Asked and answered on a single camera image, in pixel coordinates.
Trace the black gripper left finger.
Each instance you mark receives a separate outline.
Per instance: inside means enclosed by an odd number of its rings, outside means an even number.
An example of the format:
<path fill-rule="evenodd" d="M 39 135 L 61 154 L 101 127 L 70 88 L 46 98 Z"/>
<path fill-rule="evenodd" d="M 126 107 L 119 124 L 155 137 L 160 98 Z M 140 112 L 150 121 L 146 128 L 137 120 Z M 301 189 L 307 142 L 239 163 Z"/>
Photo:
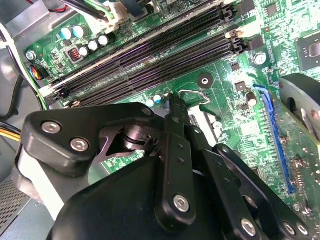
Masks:
<path fill-rule="evenodd" d="M 139 102 L 38 111 L 23 124 L 19 189 L 46 206 L 54 223 L 74 195 L 124 167 L 162 158 L 154 213 L 163 227 L 187 227 L 197 212 L 191 142 L 177 97 L 166 116 Z"/>

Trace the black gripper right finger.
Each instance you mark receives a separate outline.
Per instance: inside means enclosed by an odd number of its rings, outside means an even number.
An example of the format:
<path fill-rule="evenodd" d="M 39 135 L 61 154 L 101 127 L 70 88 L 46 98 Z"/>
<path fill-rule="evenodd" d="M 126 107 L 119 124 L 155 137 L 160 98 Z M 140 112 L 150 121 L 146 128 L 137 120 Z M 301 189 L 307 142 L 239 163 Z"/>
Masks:
<path fill-rule="evenodd" d="M 204 174 L 215 217 L 226 240 L 313 240 L 307 226 L 254 171 L 225 144 L 211 147 L 177 99 L 193 165 Z"/>

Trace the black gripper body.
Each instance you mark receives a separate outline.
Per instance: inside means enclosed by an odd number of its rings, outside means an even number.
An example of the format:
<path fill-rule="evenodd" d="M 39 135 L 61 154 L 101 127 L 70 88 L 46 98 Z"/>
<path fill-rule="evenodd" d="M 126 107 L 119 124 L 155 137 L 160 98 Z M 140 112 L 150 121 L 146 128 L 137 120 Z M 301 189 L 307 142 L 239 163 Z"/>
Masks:
<path fill-rule="evenodd" d="M 155 215 L 162 157 L 138 160 L 80 191 L 67 201 L 50 240 L 222 240 L 207 181 L 193 174 L 196 219 L 178 232 L 164 229 Z"/>

